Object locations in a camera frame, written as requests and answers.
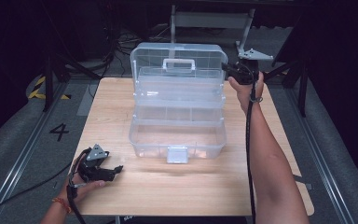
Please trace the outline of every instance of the gray floor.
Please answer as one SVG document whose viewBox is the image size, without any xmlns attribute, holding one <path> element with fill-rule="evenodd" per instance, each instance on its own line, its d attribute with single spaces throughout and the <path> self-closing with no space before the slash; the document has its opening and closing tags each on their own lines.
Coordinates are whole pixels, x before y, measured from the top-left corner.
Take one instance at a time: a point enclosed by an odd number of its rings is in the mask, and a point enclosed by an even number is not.
<svg viewBox="0 0 358 224">
<path fill-rule="evenodd" d="M 290 28 L 252 29 L 245 49 L 253 48 L 275 56 L 290 31 Z M 177 42 L 218 44 L 234 63 L 237 60 L 234 42 L 240 36 L 241 33 L 234 30 L 225 30 L 219 35 L 210 35 L 202 30 L 184 30 L 178 32 Z M 117 56 L 121 59 L 123 67 L 120 61 L 115 59 L 105 76 L 131 77 L 129 56 L 119 52 Z M 260 69 L 270 71 L 273 68 L 270 62 L 262 62 Z M 38 76 L 39 74 L 35 74 L 35 80 L 30 83 L 26 94 L 29 94 Z M 268 87 L 303 175 L 301 181 L 310 186 L 309 193 L 315 207 L 310 222 L 358 223 L 358 171 L 334 124 L 311 83 L 307 91 L 307 117 L 301 118 L 292 100 L 293 94 L 296 95 L 297 85 L 292 90 L 286 90 L 280 84 L 281 79 L 282 77 L 273 78 L 268 82 Z M 97 85 L 97 81 L 90 81 L 82 75 L 74 75 L 67 84 L 56 83 L 56 91 L 63 90 L 63 93 L 71 94 L 70 100 L 56 101 L 47 116 L 46 113 L 42 113 L 44 101 L 30 99 L 28 105 L 1 128 L 0 199 L 49 178 L 72 160 L 90 110 L 91 95 L 94 94 Z M 36 133 L 34 128 L 40 120 L 44 121 L 45 125 Z M 64 134 L 61 141 L 58 141 L 59 136 L 49 131 L 63 123 L 69 133 Z M 310 134 L 304 131 L 304 124 L 306 128 L 309 127 Z M 319 162 L 314 155 L 315 148 L 321 152 L 322 158 L 328 164 L 328 171 L 333 179 L 326 179 L 325 170 L 320 170 Z M 42 187 L 6 203 L 0 209 L 0 223 L 38 223 L 48 209 L 51 198 L 60 191 L 65 174 L 67 171 Z M 5 182 L 8 176 L 13 180 L 11 184 Z M 332 181 L 337 184 L 340 195 L 333 195 L 332 191 L 328 190 Z M 335 197 L 341 197 L 342 200 L 339 201 L 343 203 L 336 204 Z M 340 209 L 347 209 L 348 212 L 340 212 Z M 113 219 L 114 217 L 86 217 L 88 223 L 106 223 Z M 77 223 L 75 216 L 70 216 L 67 223 Z"/>
</svg>

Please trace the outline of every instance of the clear plastic storage box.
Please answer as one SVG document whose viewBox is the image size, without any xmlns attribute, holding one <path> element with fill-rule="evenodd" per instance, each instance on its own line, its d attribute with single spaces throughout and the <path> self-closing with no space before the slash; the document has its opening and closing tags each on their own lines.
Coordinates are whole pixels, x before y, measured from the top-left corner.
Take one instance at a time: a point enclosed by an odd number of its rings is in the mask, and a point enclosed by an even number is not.
<svg viewBox="0 0 358 224">
<path fill-rule="evenodd" d="M 131 53 L 130 141 L 140 157 L 212 159 L 226 143 L 226 54 L 217 45 L 142 43 Z"/>
</svg>

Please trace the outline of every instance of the red bracelet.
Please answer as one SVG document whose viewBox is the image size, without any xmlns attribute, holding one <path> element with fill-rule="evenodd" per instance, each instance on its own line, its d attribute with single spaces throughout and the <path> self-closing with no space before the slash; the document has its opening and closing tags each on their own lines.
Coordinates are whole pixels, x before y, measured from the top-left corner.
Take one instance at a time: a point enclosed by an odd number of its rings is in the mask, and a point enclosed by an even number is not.
<svg viewBox="0 0 358 224">
<path fill-rule="evenodd" d="M 53 198 L 52 200 L 54 203 L 60 203 L 62 204 L 63 208 L 65 208 L 66 210 L 66 213 L 71 213 L 72 212 L 72 209 L 71 207 L 65 203 L 65 201 L 62 199 L 62 198 Z"/>
</svg>

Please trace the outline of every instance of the box latch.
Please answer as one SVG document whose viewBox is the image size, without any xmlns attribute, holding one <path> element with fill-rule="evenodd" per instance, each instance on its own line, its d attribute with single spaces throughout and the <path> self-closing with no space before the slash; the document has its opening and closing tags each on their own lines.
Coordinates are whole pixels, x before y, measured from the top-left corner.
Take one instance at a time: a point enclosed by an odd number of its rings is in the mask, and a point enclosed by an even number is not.
<svg viewBox="0 0 358 224">
<path fill-rule="evenodd" d="M 168 147 L 167 163 L 188 163 L 187 147 Z"/>
</svg>

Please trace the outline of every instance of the wooden table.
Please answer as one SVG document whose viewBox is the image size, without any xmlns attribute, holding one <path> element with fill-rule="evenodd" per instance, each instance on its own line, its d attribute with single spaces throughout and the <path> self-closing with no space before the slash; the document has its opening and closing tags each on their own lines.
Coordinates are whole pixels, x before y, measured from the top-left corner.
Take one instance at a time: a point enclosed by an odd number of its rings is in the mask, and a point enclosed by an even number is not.
<svg viewBox="0 0 358 224">
<path fill-rule="evenodd" d="M 168 164 L 166 159 L 140 158 L 129 140 L 134 108 L 131 78 L 101 80 L 80 138 L 75 158 L 99 144 L 110 151 L 102 167 L 124 165 L 121 174 L 82 201 L 83 215 L 115 216 L 250 216 L 245 155 L 245 116 L 236 92 L 225 83 L 227 144 L 214 160 L 190 159 Z M 301 176 L 276 108 L 266 86 L 262 109 L 294 175 Z M 308 215 L 314 208 L 304 184 L 297 183 Z"/>
</svg>

